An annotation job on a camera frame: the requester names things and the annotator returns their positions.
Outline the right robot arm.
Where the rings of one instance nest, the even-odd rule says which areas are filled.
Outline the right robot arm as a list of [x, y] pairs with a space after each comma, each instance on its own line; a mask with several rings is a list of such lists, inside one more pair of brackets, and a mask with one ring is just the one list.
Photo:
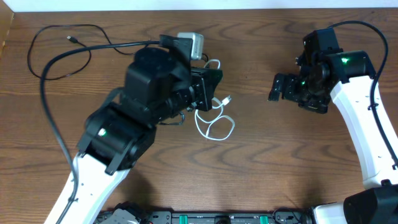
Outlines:
[[334, 103], [361, 166], [364, 191], [311, 209], [313, 223], [397, 223], [397, 134], [366, 52], [345, 52], [333, 28], [303, 38], [300, 73], [278, 73], [268, 99], [296, 102], [320, 114]]

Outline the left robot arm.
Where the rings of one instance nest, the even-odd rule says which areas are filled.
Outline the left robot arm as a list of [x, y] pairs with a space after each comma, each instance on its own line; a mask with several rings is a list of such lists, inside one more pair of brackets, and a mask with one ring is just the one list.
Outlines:
[[93, 223], [105, 201], [154, 143], [158, 125], [183, 110], [209, 111], [221, 70], [195, 68], [204, 37], [194, 32], [139, 43], [124, 85], [85, 122], [71, 172], [47, 223]]

